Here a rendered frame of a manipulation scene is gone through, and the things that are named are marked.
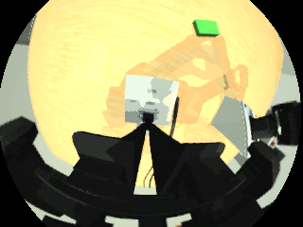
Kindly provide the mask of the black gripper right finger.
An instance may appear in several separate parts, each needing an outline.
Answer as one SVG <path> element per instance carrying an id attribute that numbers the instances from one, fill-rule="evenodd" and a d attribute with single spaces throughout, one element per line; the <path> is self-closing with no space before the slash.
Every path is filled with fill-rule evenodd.
<path id="1" fill-rule="evenodd" d="M 179 143 L 163 130 L 151 124 L 151 166 L 155 179 L 155 193 L 167 194 L 168 186 L 189 159 L 223 155 L 224 143 Z"/>

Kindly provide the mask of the small green flat block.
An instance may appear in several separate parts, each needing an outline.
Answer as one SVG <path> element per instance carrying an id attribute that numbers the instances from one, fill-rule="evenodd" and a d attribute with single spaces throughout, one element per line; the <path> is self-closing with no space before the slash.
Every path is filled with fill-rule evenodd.
<path id="1" fill-rule="evenodd" d="M 207 37 L 217 37 L 217 35 L 220 35 L 219 33 L 219 26 L 217 26 L 216 22 L 209 22 L 209 20 L 198 20 L 194 19 L 194 22 L 192 22 L 194 26 L 194 31 L 196 31 L 197 37 L 198 35 L 207 35 Z"/>

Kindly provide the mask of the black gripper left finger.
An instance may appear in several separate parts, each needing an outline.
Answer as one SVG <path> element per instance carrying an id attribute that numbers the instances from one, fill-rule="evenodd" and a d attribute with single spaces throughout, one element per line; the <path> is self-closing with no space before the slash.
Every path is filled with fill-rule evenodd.
<path id="1" fill-rule="evenodd" d="M 94 132 L 77 131 L 72 133 L 77 155 L 126 167 L 126 177 L 130 193 L 134 193 L 137 171 L 140 168 L 141 154 L 147 136 L 148 124 L 140 125 L 126 133 L 124 137 L 98 135 Z"/>

